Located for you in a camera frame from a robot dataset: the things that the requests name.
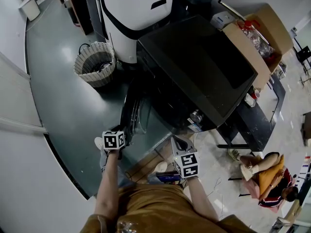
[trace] trash can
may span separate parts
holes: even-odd
[[[79,48],[73,70],[81,79],[97,88],[112,81],[116,69],[116,57],[112,47],[95,41],[91,45],[82,44]]]
[[[24,0],[18,8],[24,11],[29,21],[33,21],[40,14],[38,4],[35,0]]]

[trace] green floor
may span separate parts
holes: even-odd
[[[100,153],[94,138],[119,123],[128,85],[119,81],[98,92],[76,76],[73,64],[78,48],[96,41],[95,35],[85,36],[74,26],[59,0],[46,0],[40,9],[41,15],[29,23],[27,32],[35,103],[61,160],[92,196],[101,180]],[[123,152],[122,168],[133,166],[169,134],[152,110],[147,134],[134,136],[133,145]]]

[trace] cup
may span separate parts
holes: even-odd
[[[260,97],[260,92],[258,90],[254,90],[254,92],[251,94],[253,99],[259,99]]]

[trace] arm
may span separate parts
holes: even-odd
[[[118,213],[118,156],[119,151],[109,153],[106,169],[103,172],[102,182],[97,193],[95,214],[101,214],[113,220]]]
[[[218,222],[219,218],[217,216],[217,213],[210,201],[208,200],[204,188],[198,177],[188,178],[187,182],[189,185],[193,208],[196,213],[214,223]]]
[[[270,186],[264,191],[263,194],[259,197],[259,201],[264,200],[266,197],[268,197],[269,193],[273,188],[275,188],[281,181],[282,177],[284,175],[284,171],[281,169],[273,178],[273,180],[270,183]]]

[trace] white robot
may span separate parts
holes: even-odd
[[[129,64],[137,63],[137,40],[169,23],[172,2],[173,0],[96,1],[104,36],[119,60]]]

